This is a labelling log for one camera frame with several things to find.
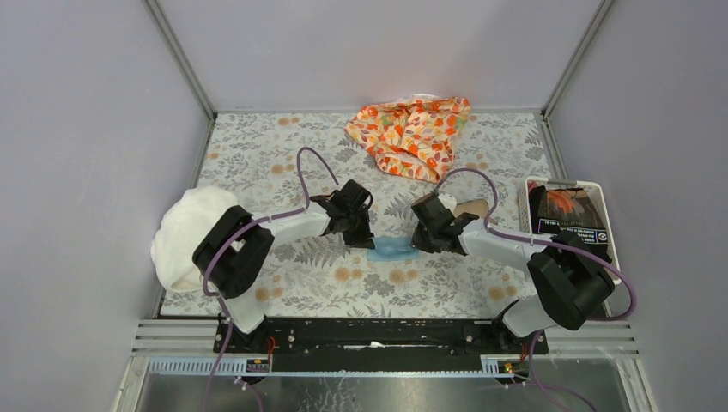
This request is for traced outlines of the light blue cleaning cloth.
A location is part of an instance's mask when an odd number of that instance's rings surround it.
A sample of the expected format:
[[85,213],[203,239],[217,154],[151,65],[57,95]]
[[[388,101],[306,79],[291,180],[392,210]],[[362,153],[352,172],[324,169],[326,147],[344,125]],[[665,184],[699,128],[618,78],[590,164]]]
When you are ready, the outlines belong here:
[[419,258],[420,251],[408,237],[374,237],[373,249],[367,252],[370,262],[403,262]]

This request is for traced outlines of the plaid glasses case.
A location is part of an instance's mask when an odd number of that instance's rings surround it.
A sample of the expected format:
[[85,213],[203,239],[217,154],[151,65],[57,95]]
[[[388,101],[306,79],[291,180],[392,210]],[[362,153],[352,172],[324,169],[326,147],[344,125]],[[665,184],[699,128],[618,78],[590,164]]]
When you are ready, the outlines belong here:
[[470,214],[475,215],[477,218],[485,219],[489,211],[490,206],[486,199],[474,199],[458,203],[453,210],[453,215],[460,217],[464,214]]

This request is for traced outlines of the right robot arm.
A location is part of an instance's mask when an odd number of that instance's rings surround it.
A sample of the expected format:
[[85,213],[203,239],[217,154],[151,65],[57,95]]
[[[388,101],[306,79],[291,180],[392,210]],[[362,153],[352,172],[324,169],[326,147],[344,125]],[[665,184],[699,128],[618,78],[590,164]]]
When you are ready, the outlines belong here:
[[455,216],[437,192],[411,208],[418,220],[411,240],[417,250],[486,258],[531,278],[535,295],[515,301],[496,319],[492,340],[503,353],[516,352],[538,330],[578,330],[615,290],[608,262],[576,233],[499,231],[478,215]]

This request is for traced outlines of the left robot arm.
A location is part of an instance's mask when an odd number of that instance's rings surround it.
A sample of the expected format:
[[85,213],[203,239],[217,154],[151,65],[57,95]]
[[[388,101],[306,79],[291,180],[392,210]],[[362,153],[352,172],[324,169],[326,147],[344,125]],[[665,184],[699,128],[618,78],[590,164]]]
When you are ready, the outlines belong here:
[[304,209],[255,216],[236,205],[223,213],[191,259],[203,276],[203,291],[220,301],[242,350],[254,353],[265,345],[265,314],[255,283],[271,250],[332,234],[349,248],[373,249],[372,203],[371,192],[351,179],[328,195],[314,196]]

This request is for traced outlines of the orange floral fabric pouch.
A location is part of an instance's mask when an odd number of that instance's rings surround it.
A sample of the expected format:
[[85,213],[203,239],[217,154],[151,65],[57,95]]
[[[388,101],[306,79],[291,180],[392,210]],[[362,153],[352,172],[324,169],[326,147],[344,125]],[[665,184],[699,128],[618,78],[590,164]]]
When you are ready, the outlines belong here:
[[374,159],[379,170],[438,183],[452,168],[454,141],[470,111],[465,97],[415,94],[362,107],[344,131]]

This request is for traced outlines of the dark clothing in basket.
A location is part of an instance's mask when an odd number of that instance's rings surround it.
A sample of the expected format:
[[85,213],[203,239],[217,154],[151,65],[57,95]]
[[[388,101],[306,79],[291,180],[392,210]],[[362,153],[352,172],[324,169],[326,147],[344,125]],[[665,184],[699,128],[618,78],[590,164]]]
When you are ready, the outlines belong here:
[[610,236],[585,189],[547,189],[545,185],[536,185],[529,189],[528,205],[533,233],[574,232],[593,254],[612,261],[608,253]]

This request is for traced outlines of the white perforated plastic basket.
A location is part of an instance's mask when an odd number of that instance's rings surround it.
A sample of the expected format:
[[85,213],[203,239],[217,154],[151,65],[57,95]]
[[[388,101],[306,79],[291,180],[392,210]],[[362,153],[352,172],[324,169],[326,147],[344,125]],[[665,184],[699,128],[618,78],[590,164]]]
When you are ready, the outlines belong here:
[[601,185],[583,180],[528,176],[519,187],[519,224],[527,233],[571,231],[595,255],[619,267]]

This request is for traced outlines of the white towel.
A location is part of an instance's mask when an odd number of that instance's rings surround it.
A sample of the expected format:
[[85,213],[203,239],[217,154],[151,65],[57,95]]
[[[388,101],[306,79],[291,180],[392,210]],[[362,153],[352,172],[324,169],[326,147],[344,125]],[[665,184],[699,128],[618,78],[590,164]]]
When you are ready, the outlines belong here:
[[239,204],[231,191],[215,186],[188,189],[162,217],[150,248],[157,278],[171,293],[202,289],[193,252],[224,212]]

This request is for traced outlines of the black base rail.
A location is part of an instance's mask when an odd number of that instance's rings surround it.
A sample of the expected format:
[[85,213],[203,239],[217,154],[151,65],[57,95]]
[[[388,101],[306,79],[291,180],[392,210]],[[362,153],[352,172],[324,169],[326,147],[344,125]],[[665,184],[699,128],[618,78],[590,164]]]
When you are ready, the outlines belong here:
[[213,350],[260,354],[279,373],[468,373],[485,355],[524,361],[549,347],[489,320],[266,318],[248,333],[220,319]]

